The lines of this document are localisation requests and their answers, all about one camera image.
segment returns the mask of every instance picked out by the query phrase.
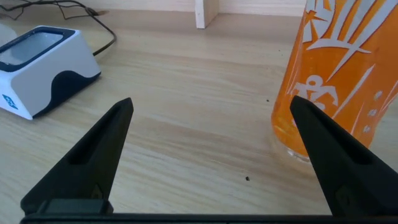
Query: white graphic print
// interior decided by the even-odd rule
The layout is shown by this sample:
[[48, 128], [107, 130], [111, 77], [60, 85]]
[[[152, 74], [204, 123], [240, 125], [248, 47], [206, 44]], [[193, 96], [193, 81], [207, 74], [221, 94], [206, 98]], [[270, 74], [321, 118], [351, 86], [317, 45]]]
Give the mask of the white graphic print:
[[333, 20], [333, 15], [335, 13], [335, 0], [326, 0], [329, 3], [330, 10], [326, 9], [324, 6], [324, 0], [307, 0], [307, 5], [305, 6], [305, 12], [308, 14], [315, 13], [314, 17], [307, 22], [304, 27], [303, 33], [303, 43], [312, 41], [312, 27], [315, 28], [315, 33], [318, 38], [321, 38], [325, 32], [328, 30], [331, 21]]
[[377, 114], [377, 109], [370, 110], [368, 116], [375, 116]]
[[353, 22], [350, 24], [349, 30], [344, 38], [344, 41], [338, 40], [338, 36], [341, 32], [341, 28], [346, 20], [346, 17], [353, 7], [355, 0], [347, 0], [343, 9], [341, 10], [337, 22], [333, 28], [332, 35], [330, 39], [318, 39], [315, 43], [307, 48], [307, 50], [318, 49], [322, 47], [341, 47], [344, 49], [348, 49], [347, 53], [341, 59], [339, 64], [336, 66], [335, 70], [331, 73], [328, 80], [329, 81], [336, 72], [354, 55], [355, 52], [362, 52], [362, 53], [371, 53], [368, 50], [364, 50], [361, 46], [367, 41], [370, 36], [374, 33], [374, 31], [379, 28], [379, 26], [384, 22], [390, 12], [395, 8], [398, 0], [387, 0], [381, 6], [381, 8], [377, 11], [377, 13], [373, 16], [367, 26], [364, 28], [362, 33], [358, 36], [358, 38], [354, 41], [353, 44], [349, 43], [351, 36], [353, 35], [354, 31], [358, 28], [363, 17], [369, 11], [375, 0], [365, 0], [361, 1], [361, 5], [359, 6], [358, 11], [356, 12]]
[[390, 103], [391, 103], [391, 102], [395, 99], [395, 97], [397, 96], [398, 93], [397, 93], [395, 96], [391, 97], [392, 92], [394, 92], [394, 90], [396, 89], [397, 85], [398, 85], [398, 81], [396, 81], [396, 84], [392, 87], [390, 93], [387, 95], [386, 100], [384, 100], [384, 103], [383, 103], [383, 105], [381, 106], [381, 111], [386, 110], [386, 109], [387, 109], [387, 106], [390, 105]]
[[353, 135], [353, 134], [354, 134], [354, 130], [355, 130], [355, 127], [356, 127], [356, 123], [357, 123], [357, 122], [358, 122], [358, 120], [359, 120], [359, 116], [361, 115], [362, 108], [363, 108], [363, 105], [364, 105], [364, 104], [365, 104], [365, 102], [364, 102], [364, 103], [362, 103], [361, 109], [359, 110], [359, 112], [358, 112], [358, 115], [356, 115], [356, 119], [355, 119], [355, 122], [354, 122], [353, 128], [351, 129], [351, 132], [350, 132], [350, 134], [351, 134], [351, 135]]
[[359, 82], [357, 82], [356, 86], [353, 88], [353, 90], [351, 91], [351, 93], [347, 96], [347, 98], [345, 99], [345, 101], [340, 105], [340, 107], [337, 109], [336, 113], [331, 117], [331, 118], [335, 118], [338, 113], [340, 113], [340, 111], [347, 105], [347, 103], [352, 99], [352, 97], [354, 97], [355, 93], [361, 88], [361, 86], [363, 85], [363, 83], [365, 82], [365, 80], [368, 78], [368, 76], [371, 74], [372, 70], [374, 68], [374, 65], [369, 68], [365, 74], [362, 76], [362, 78], [359, 80]]
[[309, 76], [305, 83], [297, 82], [290, 94], [293, 94], [294, 90], [298, 90], [298, 96], [314, 102], [314, 104], [317, 105], [321, 110], [325, 109], [325, 105], [323, 103], [317, 102], [317, 99], [327, 93], [333, 97], [333, 104], [338, 106], [336, 88], [334, 86], [323, 86], [322, 77], [319, 75]]
[[383, 94], [383, 91], [379, 90], [375, 95], [374, 95], [374, 101], [378, 100], [380, 96]]
[[365, 128], [363, 128], [363, 133], [368, 133], [370, 132], [371, 127], [369, 127], [369, 125], [366, 125]]

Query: wooden post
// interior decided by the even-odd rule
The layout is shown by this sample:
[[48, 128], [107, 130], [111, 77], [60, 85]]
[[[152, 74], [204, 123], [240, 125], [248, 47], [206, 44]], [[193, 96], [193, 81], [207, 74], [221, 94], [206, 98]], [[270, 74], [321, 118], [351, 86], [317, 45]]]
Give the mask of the wooden post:
[[219, 0], [195, 0], [197, 28], [204, 29], [217, 16], [220, 9]]

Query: glass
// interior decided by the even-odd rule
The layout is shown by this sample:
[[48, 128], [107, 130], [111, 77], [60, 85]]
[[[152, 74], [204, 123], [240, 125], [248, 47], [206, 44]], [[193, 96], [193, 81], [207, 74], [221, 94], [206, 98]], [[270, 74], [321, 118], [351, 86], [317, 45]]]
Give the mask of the glass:
[[317, 105], [369, 147], [398, 94], [398, 8], [391, 0], [308, 0], [272, 127], [289, 154], [309, 162], [289, 106]]
[[9, 65], [20, 65], [57, 43], [62, 37], [60, 34], [34, 33], [0, 52], [0, 61]]

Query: wood grain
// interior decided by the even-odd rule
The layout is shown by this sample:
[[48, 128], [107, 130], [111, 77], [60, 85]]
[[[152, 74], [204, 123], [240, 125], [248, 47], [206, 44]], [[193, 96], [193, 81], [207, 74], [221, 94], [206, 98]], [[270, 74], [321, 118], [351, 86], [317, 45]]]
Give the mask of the wood grain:
[[[93, 50], [111, 38], [90, 18], [64, 21], [41, 9], [1, 22], [19, 34], [39, 24], [81, 29]], [[135, 112], [110, 197], [115, 212], [330, 213], [313, 171], [292, 168], [272, 138], [299, 19], [220, 15], [206, 30], [192, 26], [191, 12], [101, 19], [119, 41], [98, 57], [96, 83], [34, 121], [0, 110], [1, 223], [22, 218], [21, 198], [125, 97]], [[395, 169], [397, 125], [394, 102], [372, 147]]]

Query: blue trim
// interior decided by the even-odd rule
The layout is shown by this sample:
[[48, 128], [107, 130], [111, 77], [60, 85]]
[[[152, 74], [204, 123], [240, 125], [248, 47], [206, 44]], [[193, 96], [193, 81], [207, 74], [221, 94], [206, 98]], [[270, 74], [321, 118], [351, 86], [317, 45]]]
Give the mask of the blue trim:
[[48, 33], [48, 34], [58, 34], [58, 35], [63, 35], [62, 39], [60, 39], [58, 42], [55, 44], [51, 45], [41, 53], [37, 54], [35, 57], [31, 58], [30, 60], [19, 64], [19, 65], [11, 65], [8, 63], [0, 62], [0, 70], [5, 71], [5, 72], [15, 72], [20, 70], [21, 68], [25, 67], [26, 65], [30, 64], [34, 60], [38, 59], [40, 56], [43, 54], [47, 53], [49, 50], [53, 49], [55, 46], [63, 42], [64, 40], [68, 39], [71, 37], [73, 34], [75, 34], [75, 30], [70, 30], [70, 29], [62, 29], [62, 28], [55, 28], [55, 27], [38, 27], [35, 29], [32, 29], [31, 31], [27, 32], [26, 34], [17, 37], [16, 39], [10, 41], [9, 43], [3, 45], [0, 47], [0, 54], [11, 48], [12, 46], [17, 45], [18, 43], [26, 40], [28, 37], [30, 37], [33, 34], [36, 33]]

